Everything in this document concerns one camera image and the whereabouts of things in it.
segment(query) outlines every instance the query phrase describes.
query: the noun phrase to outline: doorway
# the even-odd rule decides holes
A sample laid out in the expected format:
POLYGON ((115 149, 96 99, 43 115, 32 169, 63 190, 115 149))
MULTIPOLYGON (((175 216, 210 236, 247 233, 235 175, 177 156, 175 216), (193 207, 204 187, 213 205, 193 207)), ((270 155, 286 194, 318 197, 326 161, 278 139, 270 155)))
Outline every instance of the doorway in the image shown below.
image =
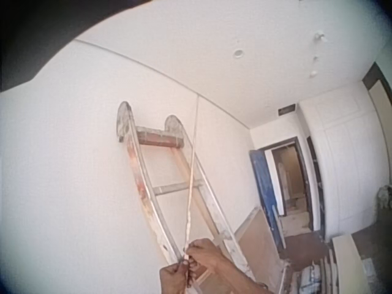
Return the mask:
POLYGON ((262 149, 273 157, 272 162, 268 162, 268 168, 279 182, 275 183, 274 194, 277 203, 281 203, 278 211, 284 238, 310 233, 313 231, 312 199, 298 138, 262 149))

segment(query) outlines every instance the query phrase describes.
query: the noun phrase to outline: white ceiling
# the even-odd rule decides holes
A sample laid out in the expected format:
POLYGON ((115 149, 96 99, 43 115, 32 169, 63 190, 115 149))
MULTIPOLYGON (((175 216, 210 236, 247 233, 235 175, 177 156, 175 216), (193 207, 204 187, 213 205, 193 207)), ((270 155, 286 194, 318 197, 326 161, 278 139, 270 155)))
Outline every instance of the white ceiling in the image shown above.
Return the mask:
POLYGON ((369 1, 155 0, 78 39, 153 67, 252 128, 362 79, 389 36, 369 1), (327 42, 314 40, 318 30, 327 42))

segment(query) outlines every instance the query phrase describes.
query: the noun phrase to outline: ladder rung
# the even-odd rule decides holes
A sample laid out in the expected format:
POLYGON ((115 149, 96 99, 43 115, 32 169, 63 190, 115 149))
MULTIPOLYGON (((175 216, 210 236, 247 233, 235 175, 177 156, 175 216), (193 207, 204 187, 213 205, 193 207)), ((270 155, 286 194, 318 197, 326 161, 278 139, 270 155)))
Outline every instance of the ladder rung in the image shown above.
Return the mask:
MULTIPOLYGON (((200 187, 202 184, 203 181, 198 179, 194 181, 194 188, 200 187)), ((188 190, 188 189, 189 189, 189 183, 179 183, 179 184, 171 184, 166 186, 155 187, 154 193, 156 196, 158 196, 158 195, 164 195, 164 194, 174 193, 174 192, 188 190)))
POLYGON ((147 127, 136 127, 137 138, 141 145, 163 146, 171 148, 182 148, 183 137, 173 135, 165 130, 149 129, 147 127))

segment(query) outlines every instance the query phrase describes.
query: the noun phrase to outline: door frame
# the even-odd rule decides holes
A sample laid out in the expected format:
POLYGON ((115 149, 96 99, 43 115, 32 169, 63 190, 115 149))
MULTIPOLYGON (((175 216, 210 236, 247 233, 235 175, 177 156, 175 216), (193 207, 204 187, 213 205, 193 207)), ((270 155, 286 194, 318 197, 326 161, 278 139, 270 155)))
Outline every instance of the door frame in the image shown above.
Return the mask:
MULTIPOLYGON (((313 206, 312 206, 311 186, 309 184, 309 177, 307 175, 306 164, 305 164, 304 156, 302 153, 302 149, 301 149, 301 145, 300 145, 300 141, 298 140, 298 137, 295 136, 295 137, 292 137, 292 138, 289 138, 286 140, 282 140, 280 142, 262 147, 259 150, 266 151, 266 150, 277 149, 279 147, 283 147, 286 145, 292 145, 292 144, 294 144, 294 147, 296 149, 296 153, 298 155, 298 161, 300 163, 300 169, 302 172, 302 177, 303 177, 304 183, 305 183, 306 204, 307 204, 307 209, 309 211, 309 228, 313 231, 314 227, 313 227, 313 206)), ((281 185, 281 190, 282 190, 282 183, 281 183, 279 173, 278 173, 278 177, 279 177, 279 185, 281 185)))

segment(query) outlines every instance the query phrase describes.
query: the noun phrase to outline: ceiling light fixture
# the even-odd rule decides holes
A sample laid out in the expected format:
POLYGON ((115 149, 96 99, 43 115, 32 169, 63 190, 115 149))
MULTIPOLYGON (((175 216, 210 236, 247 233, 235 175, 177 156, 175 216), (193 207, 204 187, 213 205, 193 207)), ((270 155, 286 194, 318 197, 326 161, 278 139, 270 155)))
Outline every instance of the ceiling light fixture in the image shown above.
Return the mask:
POLYGON ((234 51, 234 54, 233 54, 233 57, 234 58, 242 58, 242 57, 244 57, 244 51, 243 50, 241 50, 241 49, 238 49, 238 50, 235 50, 234 51))

